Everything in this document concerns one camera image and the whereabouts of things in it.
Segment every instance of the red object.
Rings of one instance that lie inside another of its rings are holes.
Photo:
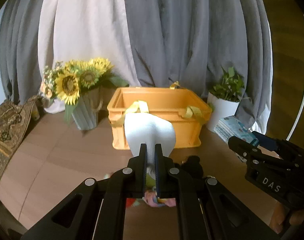
[[[130,207],[130,206],[132,206],[133,205],[133,203],[136,201],[136,199],[135,198],[127,198],[126,199],[126,207]]]

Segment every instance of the brown patterned fabric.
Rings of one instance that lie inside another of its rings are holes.
[[[21,144],[30,119],[39,119],[39,97],[30,98],[23,106],[6,100],[0,105],[0,179],[11,157]]]

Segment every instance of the potted plant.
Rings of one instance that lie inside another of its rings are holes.
[[[93,129],[98,124],[103,103],[100,88],[128,83],[113,75],[113,65],[105,58],[70,60],[64,66],[62,63],[56,62],[54,69],[44,68],[40,94],[49,100],[48,105],[54,98],[65,102],[66,122],[69,123],[72,116],[79,130]]]
[[[242,77],[235,73],[233,67],[229,67],[227,72],[223,67],[222,70],[221,83],[213,86],[207,97],[207,104],[213,111],[207,128],[212,132],[221,118],[235,114],[242,96],[242,89],[244,89]]]

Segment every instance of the gray ribbed vase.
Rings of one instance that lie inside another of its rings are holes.
[[[94,89],[80,96],[72,113],[79,130],[91,130],[98,125],[98,112],[101,108],[99,93],[99,89]]]

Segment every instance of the blue tissue package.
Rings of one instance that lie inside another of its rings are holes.
[[[221,118],[214,127],[214,132],[226,143],[232,136],[236,136],[253,146],[258,146],[259,144],[258,139],[235,116]],[[236,155],[242,162],[246,162],[243,157]]]

